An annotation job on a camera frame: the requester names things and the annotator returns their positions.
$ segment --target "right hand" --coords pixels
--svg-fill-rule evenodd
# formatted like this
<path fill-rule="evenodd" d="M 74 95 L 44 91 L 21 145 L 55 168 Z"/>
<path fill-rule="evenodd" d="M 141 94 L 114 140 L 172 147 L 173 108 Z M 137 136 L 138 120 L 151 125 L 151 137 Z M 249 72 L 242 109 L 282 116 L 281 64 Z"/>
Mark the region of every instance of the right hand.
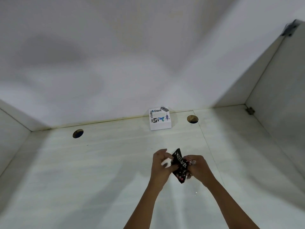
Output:
<path fill-rule="evenodd" d="M 188 166 L 188 170 L 191 175 L 201 181 L 203 185 L 207 187 L 211 182 L 216 180 L 203 156 L 187 155 L 184 158 L 188 161 L 196 161 L 194 165 Z"/>

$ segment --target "round hole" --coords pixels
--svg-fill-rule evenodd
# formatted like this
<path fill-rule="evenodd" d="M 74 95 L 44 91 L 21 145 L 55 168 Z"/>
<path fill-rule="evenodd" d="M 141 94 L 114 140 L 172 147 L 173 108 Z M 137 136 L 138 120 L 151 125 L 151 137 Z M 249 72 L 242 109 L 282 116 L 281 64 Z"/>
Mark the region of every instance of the round hole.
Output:
<path fill-rule="evenodd" d="M 187 118 L 188 122 L 191 124 L 196 124 L 198 122 L 198 117 L 195 115 L 189 115 Z"/>
<path fill-rule="evenodd" d="M 82 129 L 78 129 L 73 133 L 73 138 L 79 138 L 82 136 L 83 133 L 84 131 Z"/>

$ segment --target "black wrapper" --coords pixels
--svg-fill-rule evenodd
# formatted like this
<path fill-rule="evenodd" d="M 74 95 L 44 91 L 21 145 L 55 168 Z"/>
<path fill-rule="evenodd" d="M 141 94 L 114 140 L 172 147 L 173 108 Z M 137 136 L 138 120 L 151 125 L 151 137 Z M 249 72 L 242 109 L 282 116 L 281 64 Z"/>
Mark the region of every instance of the black wrapper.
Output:
<path fill-rule="evenodd" d="M 180 148 L 178 148 L 172 155 L 173 160 L 171 161 L 171 165 L 179 165 L 179 168 L 175 170 L 173 174 L 181 183 L 184 183 L 190 163 L 186 159 L 182 158 Z"/>

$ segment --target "left hand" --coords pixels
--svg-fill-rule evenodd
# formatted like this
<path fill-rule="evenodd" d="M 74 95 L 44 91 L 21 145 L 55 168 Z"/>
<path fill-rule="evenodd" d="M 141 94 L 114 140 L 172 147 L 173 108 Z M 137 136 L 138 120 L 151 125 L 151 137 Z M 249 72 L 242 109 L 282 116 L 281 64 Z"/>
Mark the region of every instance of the left hand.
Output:
<path fill-rule="evenodd" d="M 177 165 L 172 165 L 165 168 L 161 163 L 167 159 L 173 159 L 173 156 L 166 152 L 167 149 L 160 149 L 154 153 L 152 158 L 152 172 L 150 176 L 149 185 L 155 188 L 157 191 L 161 191 L 163 186 L 168 180 L 168 177 L 172 172 L 178 169 Z"/>

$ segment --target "snack packet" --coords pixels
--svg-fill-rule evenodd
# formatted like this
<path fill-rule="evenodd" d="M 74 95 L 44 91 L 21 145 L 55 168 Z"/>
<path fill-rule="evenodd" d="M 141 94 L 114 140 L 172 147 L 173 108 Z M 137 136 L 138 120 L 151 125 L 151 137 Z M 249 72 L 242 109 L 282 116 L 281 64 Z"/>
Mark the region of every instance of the snack packet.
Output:
<path fill-rule="evenodd" d="M 173 160 L 171 161 L 171 165 L 179 165 L 179 168 L 173 172 L 173 174 L 177 177 L 180 183 L 184 183 L 187 175 L 189 174 L 188 166 L 193 164 L 193 162 L 188 162 L 181 155 L 180 148 L 178 148 L 173 154 Z"/>

